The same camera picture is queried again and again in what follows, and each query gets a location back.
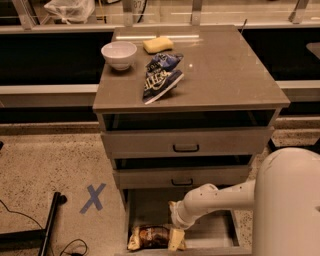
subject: plastic bag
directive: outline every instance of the plastic bag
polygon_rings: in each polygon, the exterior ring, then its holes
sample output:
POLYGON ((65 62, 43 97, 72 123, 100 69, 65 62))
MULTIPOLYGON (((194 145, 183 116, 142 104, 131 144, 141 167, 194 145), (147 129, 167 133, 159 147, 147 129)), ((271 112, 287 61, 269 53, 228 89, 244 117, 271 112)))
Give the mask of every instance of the plastic bag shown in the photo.
POLYGON ((86 23, 95 9, 94 0, 52 0, 44 5, 50 14, 57 15, 63 23, 86 23))

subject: black cable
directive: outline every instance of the black cable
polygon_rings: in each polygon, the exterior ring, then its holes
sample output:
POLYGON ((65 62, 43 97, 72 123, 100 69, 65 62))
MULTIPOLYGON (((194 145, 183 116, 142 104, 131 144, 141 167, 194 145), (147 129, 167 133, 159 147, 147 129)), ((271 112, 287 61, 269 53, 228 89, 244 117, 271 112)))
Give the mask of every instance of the black cable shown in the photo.
POLYGON ((144 2, 143 2, 143 9, 141 11, 141 14, 140 14, 140 17, 139 17, 137 23, 140 23, 142 20, 142 17, 144 15, 145 10, 146 10, 147 2, 148 2, 148 0, 144 0, 144 2))
POLYGON ((87 246, 86 242, 83 241, 82 239, 75 239, 75 240, 71 241, 70 243, 68 243, 66 245, 66 247, 64 247, 64 249, 60 253, 60 256, 62 256, 62 254, 64 254, 64 253, 68 254, 68 255, 71 255, 71 256, 84 256, 87 253, 87 251, 88 251, 88 246, 87 246), (76 253, 76 252, 69 253, 69 252, 65 251, 71 244, 73 244, 75 242, 82 242, 84 244, 84 247, 85 247, 84 253, 82 253, 82 254, 81 253, 76 253))
POLYGON ((33 222, 35 222, 41 229, 43 229, 43 227, 39 224, 39 222, 36 221, 34 218, 32 218, 32 217, 30 217, 29 215, 24 214, 24 213, 22 213, 22 212, 16 212, 16 211, 11 211, 11 210, 9 210, 9 208, 6 206, 6 204, 5 204, 1 199, 0 199, 0 203, 4 206, 4 208, 6 208, 6 210, 7 210, 8 212, 10 212, 10 213, 15 213, 15 214, 20 214, 20 215, 22 215, 22 216, 24 216, 24 217, 27 217, 27 218, 29 218, 30 220, 32 220, 33 222))
MULTIPOLYGON (((32 221, 35 222, 41 229, 43 229, 43 227, 40 225, 40 223, 39 223, 38 221, 36 221, 34 218, 32 218, 31 216, 29 216, 29 215, 27 215, 27 214, 24 214, 24 213, 22 213, 22 212, 11 211, 11 210, 7 207, 7 205, 6 205, 1 199, 0 199, 0 203, 4 206, 4 208, 5 208, 9 213, 14 213, 14 214, 22 215, 22 216, 24 216, 24 217, 32 220, 32 221)), ((75 240, 71 241, 69 244, 67 244, 67 246, 66 246, 66 247, 62 250, 62 252, 60 253, 60 256, 62 256, 63 253, 68 254, 68 255, 71 255, 71 256, 84 256, 84 255, 87 253, 87 251, 88 251, 88 246, 87 246, 86 242, 83 241, 82 239, 75 239, 75 240), (84 246, 85 246, 85 251, 84 251, 84 253, 81 254, 81 253, 67 253, 67 252, 65 252, 65 250, 66 250, 72 243, 78 242, 78 241, 79 241, 79 242, 82 242, 82 243, 84 244, 84 246)))

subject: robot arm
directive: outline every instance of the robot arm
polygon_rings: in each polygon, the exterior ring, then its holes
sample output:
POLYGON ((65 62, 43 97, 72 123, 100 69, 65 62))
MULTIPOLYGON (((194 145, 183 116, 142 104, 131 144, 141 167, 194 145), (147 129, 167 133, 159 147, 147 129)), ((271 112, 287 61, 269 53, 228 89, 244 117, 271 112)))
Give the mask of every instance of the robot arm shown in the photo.
POLYGON ((191 190, 182 201, 169 203, 172 222, 177 228, 188 229, 198 218, 213 211, 252 210, 254 187, 254 180, 221 190, 205 184, 191 190))
POLYGON ((179 229, 214 210, 252 207, 252 255, 318 256, 320 155, 299 148, 277 150, 264 160, 256 181, 222 190, 207 184, 170 202, 179 229))

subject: drawer handle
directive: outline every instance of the drawer handle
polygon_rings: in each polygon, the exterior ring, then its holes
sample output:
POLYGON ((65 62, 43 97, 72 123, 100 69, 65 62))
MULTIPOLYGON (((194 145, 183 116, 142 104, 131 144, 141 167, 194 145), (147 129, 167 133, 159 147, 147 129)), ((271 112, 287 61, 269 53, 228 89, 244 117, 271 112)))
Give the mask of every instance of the drawer handle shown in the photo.
POLYGON ((192 185, 193 185, 193 179, 191 178, 189 183, 175 183, 175 182, 173 181, 173 179, 171 179, 171 184, 172 184, 173 186, 176 186, 176 187, 192 186, 192 185))
POLYGON ((197 144, 194 146, 194 148, 179 148, 179 146, 173 145, 172 148, 176 153, 194 153, 199 151, 200 146, 197 144))

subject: object in drawer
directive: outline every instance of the object in drawer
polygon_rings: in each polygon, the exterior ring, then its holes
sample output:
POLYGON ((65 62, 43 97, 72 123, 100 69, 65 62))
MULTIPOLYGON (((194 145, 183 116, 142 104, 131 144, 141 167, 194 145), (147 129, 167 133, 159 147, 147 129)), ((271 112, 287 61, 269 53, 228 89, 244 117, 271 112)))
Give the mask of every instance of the object in drawer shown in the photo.
MULTIPOLYGON (((132 229, 128 249, 161 249, 168 248, 170 238, 170 225, 144 225, 132 229)), ((184 240, 178 249, 184 250, 184 240)))
POLYGON ((176 251, 177 249, 185 249, 184 244, 184 230, 180 228, 171 228, 168 250, 176 251))
POLYGON ((146 77, 152 76, 156 73, 165 70, 171 72, 183 59, 182 53, 177 54, 166 54, 166 53, 157 53, 150 63, 147 64, 147 73, 146 77))
POLYGON ((152 54, 173 49, 173 42, 169 38, 161 36, 151 40, 143 41, 143 48, 149 54, 152 54))
POLYGON ((183 78, 180 70, 167 72, 165 70, 149 76, 144 84, 144 92, 142 101, 144 104, 150 104, 165 93, 176 87, 177 83, 183 78))

